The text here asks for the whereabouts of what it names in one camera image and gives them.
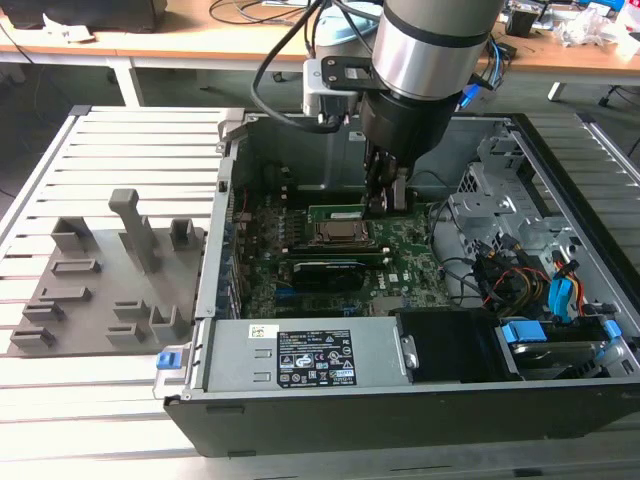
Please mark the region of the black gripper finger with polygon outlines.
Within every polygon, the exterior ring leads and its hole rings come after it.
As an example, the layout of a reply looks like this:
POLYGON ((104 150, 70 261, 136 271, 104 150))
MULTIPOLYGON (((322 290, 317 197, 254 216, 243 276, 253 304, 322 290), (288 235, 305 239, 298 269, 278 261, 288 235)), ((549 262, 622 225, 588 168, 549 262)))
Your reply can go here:
POLYGON ((388 189, 388 212, 393 215, 406 215, 412 212, 413 192, 408 188, 408 169, 399 168, 388 189))
POLYGON ((364 219, 377 218, 386 212, 384 183, 385 154, 379 148, 368 148, 365 155, 364 219))

